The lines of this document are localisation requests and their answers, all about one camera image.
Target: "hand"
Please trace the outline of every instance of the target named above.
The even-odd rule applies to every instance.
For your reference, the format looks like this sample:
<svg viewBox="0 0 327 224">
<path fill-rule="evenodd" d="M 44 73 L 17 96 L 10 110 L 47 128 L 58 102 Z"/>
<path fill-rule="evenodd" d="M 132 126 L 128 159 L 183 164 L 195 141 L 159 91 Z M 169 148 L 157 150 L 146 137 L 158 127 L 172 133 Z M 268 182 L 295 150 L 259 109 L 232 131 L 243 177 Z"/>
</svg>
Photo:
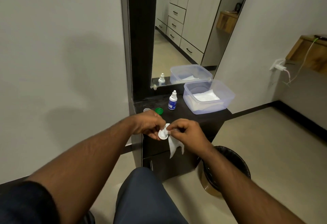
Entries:
<svg viewBox="0 0 327 224">
<path fill-rule="evenodd" d="M 212 144 L 204 135 L 199 123 L 188 119 L 178 119 L 168 127 L 168 134 L 182 142 L 186 148 L 201 158 L 213 148 Z"/>
<path fill-rule="evenodd" d="M 152 139 L 161 140 L 158 131 L 162 130 L 166 121 L 153 110 L 145 111 L 141 114 L 131 116 L 135 120 L 135 130 L 133 134 L 146 134 Z"/>
</svg>

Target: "mirror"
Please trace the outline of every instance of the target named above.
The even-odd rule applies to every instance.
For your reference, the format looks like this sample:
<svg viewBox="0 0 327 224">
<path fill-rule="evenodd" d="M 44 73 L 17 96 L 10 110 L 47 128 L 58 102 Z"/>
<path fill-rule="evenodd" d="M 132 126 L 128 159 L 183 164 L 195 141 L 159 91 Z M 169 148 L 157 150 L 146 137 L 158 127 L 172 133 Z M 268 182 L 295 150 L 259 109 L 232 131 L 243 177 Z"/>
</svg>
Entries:
<svg viewBox="0 0 327 224">
<path fill-rule="evenodd" d="M 244 1 L 157 0 L 151 87 L 213 78 Z"/>
</svg>

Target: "wooden shelf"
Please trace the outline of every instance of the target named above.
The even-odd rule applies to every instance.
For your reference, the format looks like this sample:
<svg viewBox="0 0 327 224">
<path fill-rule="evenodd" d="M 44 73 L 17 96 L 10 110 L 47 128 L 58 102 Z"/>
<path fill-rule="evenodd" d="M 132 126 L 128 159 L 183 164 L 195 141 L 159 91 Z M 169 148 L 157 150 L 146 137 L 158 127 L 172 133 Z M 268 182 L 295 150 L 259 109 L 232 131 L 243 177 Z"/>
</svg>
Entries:
<svg viewBox="0 0 327 224">
<path fill-rule="evenodd" d="M 238 19 L 238 14 L 221 11 L 217 22 L 217 28 L 227 33 L 232 33 Z"/>
<path fill-rule="evenodd" d="M 286 59 L 298 61 L 300 63 L 303 62 L 305 55 L 314 40 L 315 37 L 313 35 L 301 36 L 286 56 Z M 327 75 L 327 41 L 317 40 L 313 44 L 304 66 Z"/>
</svg>

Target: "person's left hand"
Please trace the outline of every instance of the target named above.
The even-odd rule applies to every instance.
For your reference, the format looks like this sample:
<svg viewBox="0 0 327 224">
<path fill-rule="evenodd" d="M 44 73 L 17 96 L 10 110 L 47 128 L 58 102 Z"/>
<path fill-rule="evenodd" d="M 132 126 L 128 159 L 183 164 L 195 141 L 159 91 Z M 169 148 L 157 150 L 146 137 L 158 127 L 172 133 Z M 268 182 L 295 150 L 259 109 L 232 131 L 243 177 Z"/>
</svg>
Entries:
<svg viewBox="0 0 327 224">
<path fill-rule="evenodd" d="M 145 111 L 141 114 L 131 116 L 135 120 L 135 130 L 133 134 L 146 134 L 152 139 L 161 140 L 158 137 L 158 131 L 162 130 L 166 121 L 153 110 Z"/>
</svg>

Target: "clear plastic box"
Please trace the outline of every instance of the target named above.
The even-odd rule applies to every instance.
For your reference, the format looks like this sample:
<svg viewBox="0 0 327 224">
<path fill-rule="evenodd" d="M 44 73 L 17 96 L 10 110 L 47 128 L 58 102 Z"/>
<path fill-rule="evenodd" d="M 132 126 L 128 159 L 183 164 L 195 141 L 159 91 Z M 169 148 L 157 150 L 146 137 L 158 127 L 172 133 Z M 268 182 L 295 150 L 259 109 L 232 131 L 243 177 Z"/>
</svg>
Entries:
<svg viewBox="0 0 327 224">
<path fill-rule="evenodd" d="M 211 89 L 220 100 L 201 102 L 193 96 Z M 207 80 L 186 83 L 183 98 L 189 109 L 199 115 L 226 109 L 235 98 L 235 94 L 221 81 Z"/>
<path fill-rule="evenodd" d="M 172 85 L 212 79 L 212 74 L 200 65 L 174 66 L 170 68 L 170 72 L 170 83 Z M 191 76 L 198 79 L 183 80 Z"/>
</svg>

